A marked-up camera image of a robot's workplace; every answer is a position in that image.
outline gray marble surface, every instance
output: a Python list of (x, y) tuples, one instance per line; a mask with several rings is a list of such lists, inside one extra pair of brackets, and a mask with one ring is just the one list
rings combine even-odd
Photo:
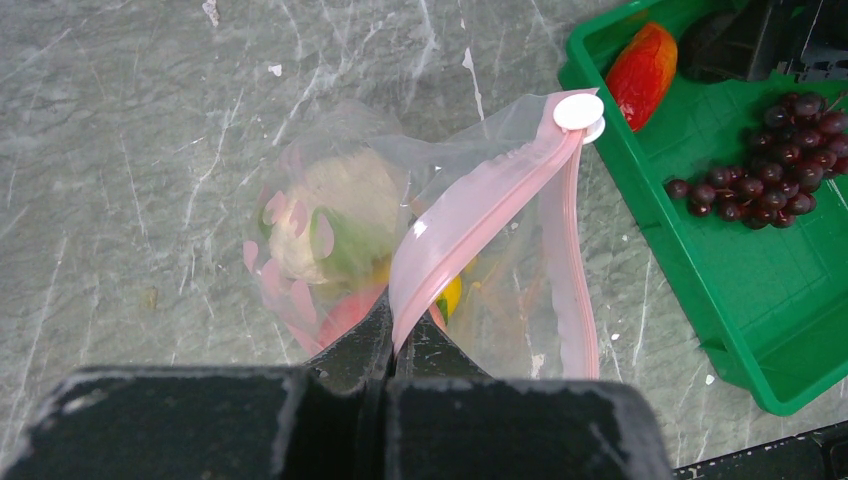
[[(346, 98), (432, 141), (557, 90), (568, 33), (621, 2), (219, 0), (217, 27), (201, 3), (0, 0), (0, 462), (79, 366), (302, 361), (241, 263), (269, 159)], [(778, 418), (714, 379), (592, 148), (579, 195), (602, 375), (672, 464), (848, 418), (845, 382)]]

